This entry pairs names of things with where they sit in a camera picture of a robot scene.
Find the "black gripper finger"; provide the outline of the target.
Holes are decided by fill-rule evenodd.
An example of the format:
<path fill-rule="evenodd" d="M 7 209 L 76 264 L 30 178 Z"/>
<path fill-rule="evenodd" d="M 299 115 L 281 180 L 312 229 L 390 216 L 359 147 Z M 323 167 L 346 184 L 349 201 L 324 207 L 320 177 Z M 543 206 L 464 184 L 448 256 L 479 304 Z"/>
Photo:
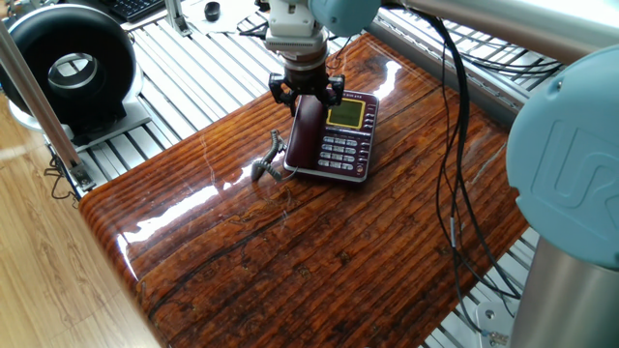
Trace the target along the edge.
<path fill-rule="evenodd" d="M 290 110 L 291 116 L 294 117 L 296 115 L 296 100 L 298 97 L 298 92 L 294 89 L 290 89 L 285 92 L 282 88 L 283 85 L 288 85 L 286 77 L 283 74 L 271 72 L 269 75 L 268 86 L 275 102 L 282 103 L 287 106 Z"/>
<path fill-rule="evenodd" d="M 318 89 L 318 99 L 325 107 L 340 105 L 344 86 L 345 76 L 343 74 L 328 76 L 324 85 Z"/>

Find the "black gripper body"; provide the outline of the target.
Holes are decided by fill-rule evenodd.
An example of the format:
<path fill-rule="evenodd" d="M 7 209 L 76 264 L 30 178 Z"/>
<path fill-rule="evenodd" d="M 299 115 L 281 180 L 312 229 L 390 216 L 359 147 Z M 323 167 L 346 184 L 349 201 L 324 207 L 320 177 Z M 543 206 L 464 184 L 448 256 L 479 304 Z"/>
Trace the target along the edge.
<path fill-rule="evenodd" d="M 284 84 L 287 92 L 295 95 L 329 96 L 329 75 L 325 64 L 305 71 L 285 68 Z"/>

